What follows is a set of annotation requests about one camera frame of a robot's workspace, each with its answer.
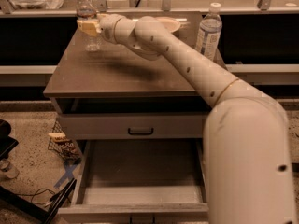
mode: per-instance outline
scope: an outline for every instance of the open drawer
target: open drawer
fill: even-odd
[[[70,223],[207,220],[194,139],[89,141],[70,207]]]

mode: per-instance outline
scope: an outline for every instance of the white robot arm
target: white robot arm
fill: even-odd
[[[297,223],[288,140],[280,104],[192,49],[152,17],[106,15],[98,33],[139,56],[163,55],[213,108],[204,129],[211,224]]]

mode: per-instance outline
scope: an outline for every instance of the bottle label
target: bottle label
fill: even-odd
[[[213,61],[221,32],[210,33],[199,29],[195,49]]]

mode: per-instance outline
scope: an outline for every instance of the bottle cap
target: bottle cap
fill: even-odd
[[[220,3],[211,3],[209,6],[209,11],[218,13],[221,10],[221,4]]]

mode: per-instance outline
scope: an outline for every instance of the drawer handle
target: drawer handle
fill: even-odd
[[[128,129],[130,135],[152,135],[153,128],[150,127],[133,127]]]

